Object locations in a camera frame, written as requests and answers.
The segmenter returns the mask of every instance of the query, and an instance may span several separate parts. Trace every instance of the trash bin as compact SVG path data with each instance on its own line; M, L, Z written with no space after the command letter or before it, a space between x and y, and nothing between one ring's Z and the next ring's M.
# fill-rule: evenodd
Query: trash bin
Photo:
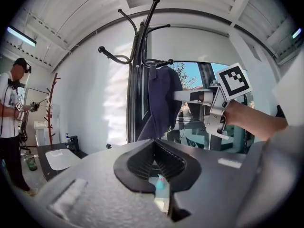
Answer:
M24 156L24 158L25 158L25 161L27 162L28 168L29 168L31 171L37 170L37 165L36 165L36 162L35 162L35 159L34 159L34 155L33 155L33 154L26 154L26 155Z

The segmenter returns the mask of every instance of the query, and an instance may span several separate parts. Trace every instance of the dark pants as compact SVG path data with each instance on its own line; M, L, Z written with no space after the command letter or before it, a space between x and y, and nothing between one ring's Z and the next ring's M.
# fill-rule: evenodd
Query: dark pants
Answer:
M12 183L24 191L29 186L24 181L21 168L19 136L13 138L0 138L0 159L5 161Z

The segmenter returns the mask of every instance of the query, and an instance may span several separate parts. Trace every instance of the coat rack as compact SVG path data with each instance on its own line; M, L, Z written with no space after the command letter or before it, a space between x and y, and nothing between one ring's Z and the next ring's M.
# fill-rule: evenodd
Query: coat rack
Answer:
M108 58L112 59L116 63L120 64L129 64L132 63L132 66L139 67L141 63L145 65L146 67L150 67L151 64L153 64L156 67L165 66L168 64L173 64L174 61L172 59L169 59L168 61L161 61L157 59L146 59L145 58L145 47L143 46L144 42L147 40L147 35L151 33L154 30L162 29L162 28L168 28L170 27L170 24L155 27L148 30L152 15L155 11L155 8L157 4L161 0L153 0L153 4L149 10L147 19L145 22L140 23L139 30L137 31L137 27L135 26L134 22L130 19L128 15L126 15L121 9L118 10L119 13L121 13L133 26L134 29L134 39L133 39L133 46L131 50L130 59L126 61L119 60L117 56L113 55L109 51L105 49L105 47L101 46L98 48L99 53L105 54Z
M141 95L137 90L138 85L140 85L140 78L143 67L162 67L168 64L173 64L173 59L168 61L162 61L157 59L147 59L146 58L146 45L147 45L147 35L152 31L162 28L170 27L170 24L158 26L155 28L148 29L152 15L156 9L157 4L161 0L153 0L152 6L149 10L147 19L145 22L141 22L139 29L135 26L134 22L127 16L121 9L118 10L133 26L134 29L134 39L133 46L131 50L130 58L125 55L113 55L101 46L98 48L99 53L105 54L108 58L112 59L116 63L129 64L129 80L128 80L128 92L127 92L127 142L135 142L139 136L139 130L141 128L141 116L136 114L138 109L141 108L138 104L141 102ZM123 57L126 60L119 60L119 57Z
M51 112L52 97L53 97L54 86L57 83L57 80L61 79L61 78L57 78L57 75L58 75L58 73L55 73L55 77L53 79L53 84L52 84L51 90L49 90L47 88L47 91L49 93L49 96L48 96L48 99L47 99L47 118L44 117L44 119L48 122L47 128L48 128L48 136L49 136L50 145L53 145L52 137L55 135L55 133L52 134L52 132L51 132L51 129L53 129L52 124L51 124L51 118L52 118L52 112Z

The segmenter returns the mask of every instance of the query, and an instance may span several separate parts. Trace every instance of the sky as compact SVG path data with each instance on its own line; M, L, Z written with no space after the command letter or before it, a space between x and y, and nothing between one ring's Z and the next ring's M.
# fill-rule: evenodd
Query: sky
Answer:
M198 87L202 86L202 81L200 77L200 71L197 63L184 63L185 64L185 72L189 76L189 80L193 77L196 77L196 81L192 85L192 87ZM217 71L222 70L223 68L228 67L227 65L217 64L217 63L211 63L214 73Z

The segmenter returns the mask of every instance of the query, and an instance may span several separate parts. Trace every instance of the countertop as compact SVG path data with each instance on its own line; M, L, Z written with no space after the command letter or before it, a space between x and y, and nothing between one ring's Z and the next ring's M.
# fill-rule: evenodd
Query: countertop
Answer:
M53 145L44 145L44 146L38 146L37 151L38 151L38 158L40 161L40 165L42 168L42 172L44 174L44 177L46 178L47 181L50 181L53 177L57 176L59 173L63 172L64 170L56 171L53 170L47 160L46 157L46 152L51 151L51 150L61 150L61 149L66 149L65 143L57 143ZM78 156L80 159L84 158L87 156L86 153L80 151L79 153L75 153L74 151L71 151L73 154Z

